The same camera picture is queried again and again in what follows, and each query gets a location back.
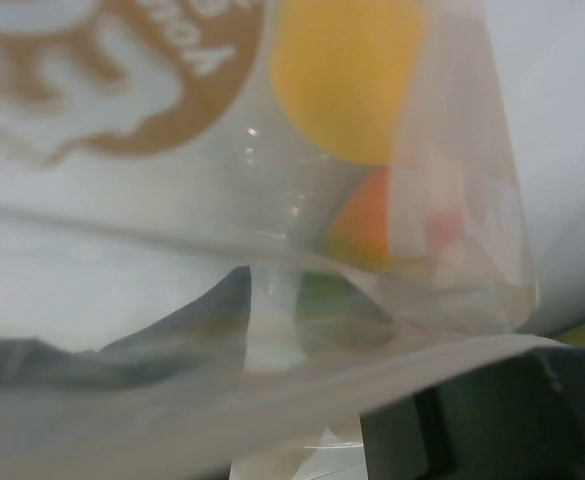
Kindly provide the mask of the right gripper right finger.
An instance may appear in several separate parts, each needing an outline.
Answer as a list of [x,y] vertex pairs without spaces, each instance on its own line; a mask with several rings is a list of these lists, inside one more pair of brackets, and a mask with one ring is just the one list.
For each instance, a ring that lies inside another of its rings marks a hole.
[[585,479],[585,348],[481,367],[361,427],[371,479]]

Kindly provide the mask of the yellow fake lemon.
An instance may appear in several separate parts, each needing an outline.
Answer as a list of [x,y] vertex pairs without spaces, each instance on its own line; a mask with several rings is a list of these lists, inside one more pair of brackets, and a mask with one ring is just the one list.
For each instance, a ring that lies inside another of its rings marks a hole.
[[269,70],[291,123],[327,153],[386,165],[426,22],[415,1],[283,1]]

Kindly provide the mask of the polka dot zip bag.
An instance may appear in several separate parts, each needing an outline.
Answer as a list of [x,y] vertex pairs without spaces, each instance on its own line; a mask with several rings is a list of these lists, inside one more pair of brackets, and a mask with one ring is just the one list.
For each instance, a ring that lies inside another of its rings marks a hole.
[[[556,342],[538,296],[483,1],[426,22],[386,165],[341,160],[288,119],[269,62],[283,1],[0,1],[0,338],[98,350],[252,277],[246,355],[135,392],[25,396],[44,440],[0,479],[267,472],[302,448],[362,454],[354,419]],[[387,271],[324,254],[387,167]],[[308,273],[391,319],[379,348],[306,353]]]

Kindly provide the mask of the fake mango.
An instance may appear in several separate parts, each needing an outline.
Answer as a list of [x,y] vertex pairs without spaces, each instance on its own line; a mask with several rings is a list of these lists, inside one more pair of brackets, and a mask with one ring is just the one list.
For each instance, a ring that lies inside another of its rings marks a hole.
[[324,254],[362,270],[389,269],[388,173],[368,175],[337,212],[320,243]]

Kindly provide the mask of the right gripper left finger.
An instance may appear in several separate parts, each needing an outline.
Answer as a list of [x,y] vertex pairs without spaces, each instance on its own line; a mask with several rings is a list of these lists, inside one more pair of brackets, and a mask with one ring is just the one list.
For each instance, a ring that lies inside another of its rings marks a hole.
[[210,363],[226,345],[245,358],[251,313],[249,268],[230,271],[209,291],[151,325],[98,350],[70,352],[38,338],[0,338],[0,466],[44,440],[49,420],[28,426],[24,398],[32,392],[135,392]]

